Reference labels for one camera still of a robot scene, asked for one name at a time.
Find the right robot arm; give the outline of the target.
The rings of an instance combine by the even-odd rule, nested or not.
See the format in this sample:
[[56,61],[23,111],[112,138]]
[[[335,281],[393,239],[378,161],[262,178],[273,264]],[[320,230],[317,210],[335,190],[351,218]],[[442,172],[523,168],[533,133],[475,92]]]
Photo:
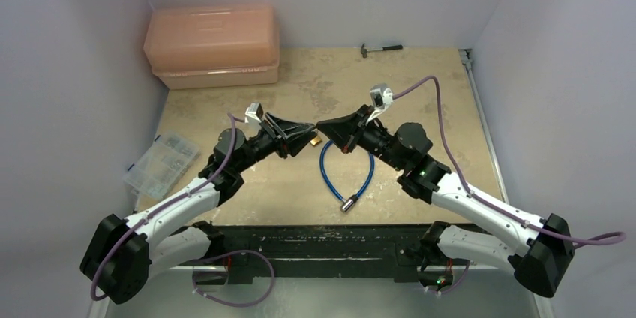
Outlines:
[[397,183],[414,199],[439,206],[485,230],[471,238],[474,257],[510,271],[531,292],[552,298],[575,255],[567,221],[558,214],[541,217],[517,209],[464,184],[458,173],[428,152],[433,143],[415,122],[390,133],[369,123],[371,107],[340,118],[319,121],[317,129],[343,153],[360,147],[401,174]]

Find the brass padlock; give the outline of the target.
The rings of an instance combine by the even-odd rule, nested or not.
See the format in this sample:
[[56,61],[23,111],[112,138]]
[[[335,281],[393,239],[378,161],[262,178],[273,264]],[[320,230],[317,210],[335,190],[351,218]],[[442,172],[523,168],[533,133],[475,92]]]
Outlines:
[[313,147],[316,147],[316,146],[318,146],[318,145],[319,145],[322,141],[323,141],[323,140],[322,140],[319,136],[317,136],[317,137],[313,138],[313,139],[310,141],[310,144],[311,144]]

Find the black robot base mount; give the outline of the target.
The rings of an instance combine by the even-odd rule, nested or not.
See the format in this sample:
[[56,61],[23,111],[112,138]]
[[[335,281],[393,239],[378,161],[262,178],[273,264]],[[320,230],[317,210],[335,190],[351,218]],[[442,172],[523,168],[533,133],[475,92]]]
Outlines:
[[390,278],[435,284],[466,259],[450,259],[425,238],[439,223],[296,226],[193,224],[208,237],[208,266],[226,266],[230,284],[254,278]]

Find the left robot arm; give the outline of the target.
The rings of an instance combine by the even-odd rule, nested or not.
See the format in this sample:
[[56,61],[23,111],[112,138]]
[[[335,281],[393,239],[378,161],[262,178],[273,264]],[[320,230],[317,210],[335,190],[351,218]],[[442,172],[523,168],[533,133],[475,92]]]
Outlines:
[[133,298],[154,274],[191,260],[213,265],[227,257],[209,223],[185,224],[232,198],[245,183],[242,173],[275,154],[293,158],[317,137],[312,123],[287,121],[269,113],[247,115],[256,135],[247,138],[239,119],[219,136],[205,167],[181,190],[142,211],[110,214],[97,225],[80,263],[95,302]]

